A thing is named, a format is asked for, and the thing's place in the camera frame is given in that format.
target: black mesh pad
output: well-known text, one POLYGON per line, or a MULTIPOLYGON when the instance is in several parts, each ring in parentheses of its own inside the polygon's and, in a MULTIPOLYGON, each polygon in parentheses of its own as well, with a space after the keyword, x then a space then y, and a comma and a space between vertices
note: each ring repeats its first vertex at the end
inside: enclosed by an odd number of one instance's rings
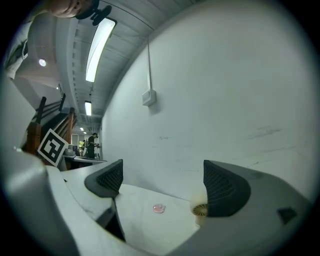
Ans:
POLYGON ((203 162, 203 183, 208 197, 208 217, 226 217, 249 200, 251 188, 241 176, 209 160, 203 162))
POLYGON ((84 180, 85 187, 101 198, 115 198, 124 180, 122 159, 90 174, 84 180))

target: small pink object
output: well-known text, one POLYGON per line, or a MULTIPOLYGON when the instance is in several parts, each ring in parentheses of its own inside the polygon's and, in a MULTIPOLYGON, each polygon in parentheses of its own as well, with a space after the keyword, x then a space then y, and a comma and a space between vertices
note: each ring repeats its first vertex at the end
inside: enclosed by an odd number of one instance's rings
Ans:
POLYGON ((153 211, 157 214, 162 214, 165 211, 166 207, 163 204, 156 204, 153 207, 153 211))

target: ceiling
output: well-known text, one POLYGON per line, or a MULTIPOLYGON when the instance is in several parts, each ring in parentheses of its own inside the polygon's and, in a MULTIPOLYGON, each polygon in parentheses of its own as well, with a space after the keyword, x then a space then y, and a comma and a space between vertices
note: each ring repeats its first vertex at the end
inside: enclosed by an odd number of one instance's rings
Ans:
POLYGON ((102 52, 94 83, 85 75, 97 27, 88 18, 58 19, 56 60, 63 91, 77 114, 75 132, 79 127, 98 132, 111 92, 139 46, 161 24, 197 2, 202 0, 101 0, 99 9, 111 5, 108 17, 117 25, 102 52), (85 101, 92 102, 92 116, 86 115, 85 101))

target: electrical box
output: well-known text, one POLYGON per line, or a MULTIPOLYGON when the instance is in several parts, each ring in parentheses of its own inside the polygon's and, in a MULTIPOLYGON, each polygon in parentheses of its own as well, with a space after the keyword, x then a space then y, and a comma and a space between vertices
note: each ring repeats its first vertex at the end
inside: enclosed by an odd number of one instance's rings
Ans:
POLYGON ((149 89, 144 94, 142 94, 142 105, 149 107, 155 102, 156 91, 154 89, 149 89))

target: ceiling light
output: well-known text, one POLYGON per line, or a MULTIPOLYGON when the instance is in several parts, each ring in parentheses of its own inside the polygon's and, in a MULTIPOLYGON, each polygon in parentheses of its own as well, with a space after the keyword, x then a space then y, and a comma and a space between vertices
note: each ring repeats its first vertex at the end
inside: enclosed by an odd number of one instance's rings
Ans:
POLYGON ((40 66, 45 67, 47 65, 47 62, 41 58, 41 59, 39 59, 39 64, 40 64, 40 66))
POLYGON ((91 101, 84 102, 85 113, 87 116, 91 116, 91 101))
POLYGON ((115 25, 115 21, 105 18, 96 29, 86 63, 85 80, 95 81, 100 56, 115 25))

